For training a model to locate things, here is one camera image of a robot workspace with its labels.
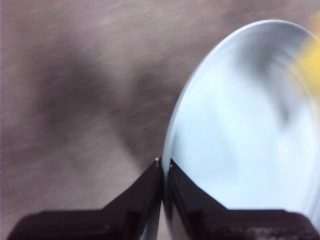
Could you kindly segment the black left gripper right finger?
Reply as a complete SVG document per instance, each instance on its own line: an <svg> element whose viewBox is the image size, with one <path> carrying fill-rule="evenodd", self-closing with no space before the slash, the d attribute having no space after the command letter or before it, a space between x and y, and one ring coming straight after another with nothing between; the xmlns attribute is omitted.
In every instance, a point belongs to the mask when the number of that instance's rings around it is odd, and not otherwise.
<svg viewBox="0 0 320 240"><path fill-rule="evenodd" d="M167 175L173 204L191 240L318 240L302 214L285 210L230 210L198 187L172 160Z"/></svg>

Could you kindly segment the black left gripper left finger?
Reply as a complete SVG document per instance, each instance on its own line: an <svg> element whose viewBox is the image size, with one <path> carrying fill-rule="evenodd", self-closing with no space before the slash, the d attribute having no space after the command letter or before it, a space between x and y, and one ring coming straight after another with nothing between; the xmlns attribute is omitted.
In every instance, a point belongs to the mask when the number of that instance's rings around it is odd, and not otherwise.
<svg viewBox="0 0 320 240"><path fill-rule="evenodd" d="M159 217L161 159L157 158L123 193L101 209L42 211L18 221L10 240L138 240Z"/></svg>

